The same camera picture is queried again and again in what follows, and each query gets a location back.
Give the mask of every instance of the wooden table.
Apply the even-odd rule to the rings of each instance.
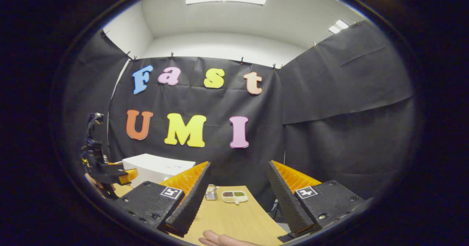
[[[122,196],[131,189],[130,186],[116,186],[115,192],[117,196]],[[244,191],[248,196],[248,201],[241,202],[239,205],[226,203],[221,198],[224,191]],[[204,244],[198,239],[204,237],[202,233],[206,230],[263,246],[282,244],[277,237],[286,235],[286,231],[270,218],[246,186],[220,186],[217,189],[217,197],[215,201],[208,201],[204,198],[184,238],[171,233],[170,235],[201,246]]]

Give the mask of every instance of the white box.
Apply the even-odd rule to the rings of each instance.
[[[195,161],[182,161],[161,156],[153,156],[151,154],[141,154],[122,160],[124,169],[137,169],[139,174],[130,186],[135,188],[144,181],[151,181],[156,184],[175,176],[187,169],[193,167]]]

